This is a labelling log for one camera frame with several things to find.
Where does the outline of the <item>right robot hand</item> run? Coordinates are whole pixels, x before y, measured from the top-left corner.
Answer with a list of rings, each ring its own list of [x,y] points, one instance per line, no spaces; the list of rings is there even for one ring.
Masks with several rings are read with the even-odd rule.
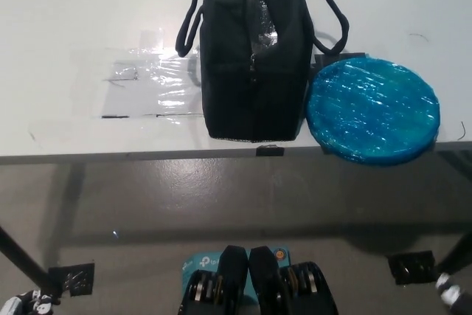
[[[440,274],[435,288],[450,314],[471,315],[471,294],[463,291],[449,274]]]

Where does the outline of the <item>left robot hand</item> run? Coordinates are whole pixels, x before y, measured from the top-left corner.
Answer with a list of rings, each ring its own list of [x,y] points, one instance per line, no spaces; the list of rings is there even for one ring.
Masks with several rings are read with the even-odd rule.
[[[59,304],[59,298],[31,290],[9,298],[1,307],[1,315],[50,315]]]

